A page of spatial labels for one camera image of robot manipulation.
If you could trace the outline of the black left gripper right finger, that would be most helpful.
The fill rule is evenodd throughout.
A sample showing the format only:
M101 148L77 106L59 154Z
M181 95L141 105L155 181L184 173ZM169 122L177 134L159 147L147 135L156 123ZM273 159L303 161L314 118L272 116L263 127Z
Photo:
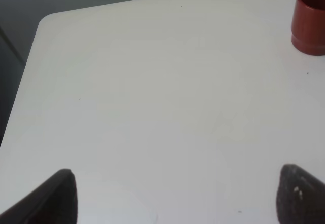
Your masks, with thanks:
M324 223L324 183L298 165L283 165L276 212L282 224Z

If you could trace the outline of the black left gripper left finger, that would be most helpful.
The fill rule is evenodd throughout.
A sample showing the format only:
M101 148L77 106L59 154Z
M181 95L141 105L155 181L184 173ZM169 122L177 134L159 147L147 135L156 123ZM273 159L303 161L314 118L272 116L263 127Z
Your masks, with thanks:
M76 178L61 169L1 214L1 223L77 223Z

